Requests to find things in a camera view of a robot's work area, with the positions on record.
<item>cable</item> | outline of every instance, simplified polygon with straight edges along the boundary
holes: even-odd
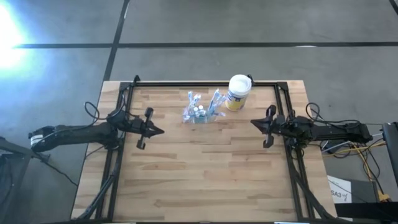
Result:
[[[78,184],[76,184],[68,175],[66,175],[66,173],[64,173],[64,172],[62,172],[62,171],[60,171],[60,170],[58,170],[56,167],[54,167],[53,165],[51,165],[51,164],[49,164],[48,162],[46,162],[46,161],[42,158],[42,156],[39,155],[38,153],[34,152],[34,154],[36,154],[37,156],[39,156],[39,157],[41,158],[40,161],[41,161],[42,163],[44,163],[45,165],[49,166],[49,167],[52,168],[53,170],[57,171],[59,174],[64,175],[64,176],[69,180],[69,182],[71,182],[74,186],[78,187]]]
[[[89,154],[86,155],[85,159],[87,159],[87,157],[90,156],[92,153],[94,153],[94,152],[96,152],[96,151],[98,151],[98,150],[100,150],[100,149],[102,149],[102,148],[104,148],[104,147],[105,147],[105,146],[101,146],[101,147],[95,149],[94,151],[90,152]]]
[[[380,141],[380,140],[382,140],[382,138],[380,138],[380,139],[378,139],[377,141],[375,141],[374,143],[372,143],[371,146],[374,145],[375,143],[377,143],[377,142]],[[368,151],[369,155],[371,155],[371,157],[372,157],[372,159],[373,159],[373,161],[374,161],[374,163],[375,163],[375,165],[376,165],[376,167],[377,167],[377,175],[374,174],[374,172],[372,171],[372,169],[370,169],[370,167],[369,167],[369,164],[368,164],[368,154],[366,153],[366,151]],[[380,184],[379,179],[378,179],[379,176],[380,176],[380,173],[381,173],[379,164],[377,163],[376,159],[374,158],[372,152],[371,152],[369,149],[365,150],[364,152],[366,153],[366,156],[364,156],[364,163],[366,163],[366,165],[364,165],[364,166],[367,166],[367,167],[368,167],[368,169],[369,169],[369,171],[370,171],[370,174],[372,174],[372,176],[374,177],[374,178],[371,177],[371,180],[375,180],[375,181],[376,181],[377,185],[378,185],[379,188],[380,188],[381,193],[384,194],[383,188],[381,187],[381,184]]]
[[[122,94],[121,96],[122,96],[122,105],[120,106],[120,108],[118,109],[118,111],[117,111],[114,115],[108,116],[108,117],[106,117],[106,118],[113,118],[113,117],[115,117],[116,115],[118,115],[118,114],[120,113],[120,111],[122,111],[123,107],[126,105],[126,100],[124,99],[124,95],[123,95],[123,94]],[[94,114],[94,115],[92,115],[92,114],[88,111],[87,105],[90,105],[92,108],[94,108],[94,110],[95,110],[95,114]],[[86,102],[85,102],[85,111],[86,111],[86,113],[88,114],[88,116],[90,116],[90,117],[92,117],[92,118],[94,118],[94,119],[96,119],[96,120],[106,120],[106,118],[100,118],[100,111],[98,110],[98,107],[96,107],[92,102],[89,102],[89,101],[86,101]]]
[[[361,197],[359,197],[359,196],[357,196],[357,195],[353,194],[352,192],[349,192],[348,190],[346,190],[346,189],[344,189],[344,188],[340,187],[338,184],[335,184],[335,183],[334,183],[334,182],[332,182],[331,180],[328,180],[328,181],[329,181],[329,182],[331,182],[333,185],[337,186],[338,188],[340,188],[341,190],[344,190],[345,192],[349,193],[349,194],[350,194],[350,195],[352,195],[353,197],[355,197],[355,198],[359,199],[360,201],[362,201],[362,202],[364,202],[364,203],[368,203],[368,204],[372,205],[372,203],[369,203],[369,202],[367,202],[367,201],[363,200]],[[386,216],[390,217],[390,218],[391,218],[391,220],[398,221],[396,218],[394,218],[393,216],[391,216],[391,215],[389,215],[388,213],[384,212],[384,211],[383,211],[383,210],[381,210],[380,208],[377,208],[376,206],[374,206],[374,208],[375,208],[376,210],[378,210],[379,212],[381,212],[381,213],[385,214]]]
[[[132,114],[132,113],[130,113],[130,112],[128,112],[128,114],[129,114],[130,116],[132,116],[133,118],[138,118],[138,117],[139,117],[139,115],[135,115],[135,114]]]
[[[304,152],[304,150],[303,150],[302,148],[300,148],[300,150],[301,150],[301,156],[300,156],[300,158],[303,158],[305,152]],[[292,151],[293,151],[293,150],[290,151],[290,156],[291,156],[291,158],[297,160],[298,157],[295,158],[295,157],[293,156],[293,154],[292,154]]]
[[[310,105],[315,106],[315,107],[317,108],[317,111],[315,111],[314,109],[312,109],[312,108],[310,107]],[[316,114],[315,118],[313,118],[313,117],[310,115],[310,113],[308,112],[308,108],[309,108],[309,107],[310,107],[311,111],[314,112],[314,113]],[[324,119],[320,116],[320,107],[319,107],[319,105],[317,105],[316,103],[308,103],[308,104],[305,106],[305,112],[306,112],[307,116],[308,116],[312,121],[314,121],[314,122],[319,122],[319,123],[323,123],[323,124],[326,124],[326,125],[330,125],[330,126],[333,126],[333,127],[335,127],[335,128],[338,128],[338,129],[344,129],[344,128],[339,127],[339,126],[336,126],[336,125],[334,125],[334,124],[332,124],[332,123],[344,123],[344,124],[349,124],[349,123],[353,124],[353,123],[356,123],[357,126],[359,126],[359,125],[361,124],[360,121],[355,120],[355,119],[346,119],[346,120],[341,120],[341,121],[326,121],[326,120],[324,120]],[[378,123],[362,123],[362,124],[367,124],[367,125],[382,125],[382,124],[378,124]]]
[[[367,146],[367,147],[360,147],[360,148],[356,148],[356,149],[344,149],[344,150],[335,152],[335,153],[333,153],[333,154],[323,155],[323,157],[330,157],[330,156],[333,156],[333,155],[335,155],[335,154],[338,155],[338,154],[340,154],[340,153],[342,153],[342,152],[363,150],[363,149],[368,149],[368,148],[378,147],[378,146],[383,146],[383,145],[385,145],[385,142],[380,142],[380,143],[378,143],[378,144],[370,145],[370,146]]]
[[[335,153],[335,154],[333,155],[333,157],[334,157],[334,158],[337,158],[337,159],[344,159],[344,158],[346,158],[346,157],[348,157],[348,156],[351,155],[351,151],[348,151],[348,153],[343,154],[342,156],[337,156],[337,155],[341,155],[341,154],[340,154],[340,153],[339,153],[339,154]]]
[[[360,158],[362,159],[362,161],[363,161],[363,168],[364,168],[364,170],[365,170],[365,173],[366,173],[366,175],[368,176],[368,178],[369,178],[369,181],[372,181],[372,177],[370,176],[370,168],[369,168],[369,164],[368,164],[368,162],[366,161],[366,159],[365,159],[365,157],[362,155],[362,152],[359,150],[359,149],[357,149],[357,151],[359,152],[359,156],[360,156]]]

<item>yellow cable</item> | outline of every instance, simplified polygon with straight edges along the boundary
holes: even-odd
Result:
[[[365,160],[365,157],[363,157],[361,151],[360,151],[356,146],[354,146],[354,148],[356,149],[356,151],[358,152],[358,155],[361,157],[363,163],[365,164],[365,167],[366,167],[366,175],[368,176],[369,181],[372,181],[371,171],[370,171],[368,162]]]
[[[377,147],[377,146],[382,146],[382,145],[385,145],[385,143],[386,143],[386,142],[383,141],[383,142],[380,142],[380,143],[377,143],[377,144],[371,146],[370,148]],[[336,152],[336,153],[339,154],[339,153],[342,153],[342,152],[357,151],[357,150],[363,150],[363,149],[367,149],[367,148],[369,148],[369,147],[367,146],[367,147],[359,147],[359,148],[356,148],[356,149],[344,149],[344,150],[338,151],[338,152]],[[334,156],[336,153],[329,154],[329,155],[323,155],[323,157]]]

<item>white cylindrical container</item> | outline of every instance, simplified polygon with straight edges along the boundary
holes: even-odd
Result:
[[[231,111],[243,108],[251,89],[251,79],[245,75],[234,75],[229,81],[226,107]]]

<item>white sign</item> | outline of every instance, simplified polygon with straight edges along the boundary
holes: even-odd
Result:
[[[335,203],[351,203],[351,182],[328,175],[331,196]]]

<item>gray concrete floor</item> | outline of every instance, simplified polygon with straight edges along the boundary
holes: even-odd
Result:
[[[7,40],[23,44],[111,43],[122,0],[0,2]],[[132,0],[121,42],[397,41],[398,15],[387,0]],[[46,125],[88,124],[85,101],[97,102],[110,49],[19,49],[0,52],[0,136],[29,146]],[[327,119],[396,121],[397,47],[263,49],[119,49],[111,80],[304,80]],[[378,127],[371,127],[377,133]],[[86,145],[49,152],[77,181]],[[386,148],[374,150],[380,182],[398,200]],[[358,157],[325,159],[330,175],[366,180]],[[32,160],[10,223],[68,220],[76,188]]]

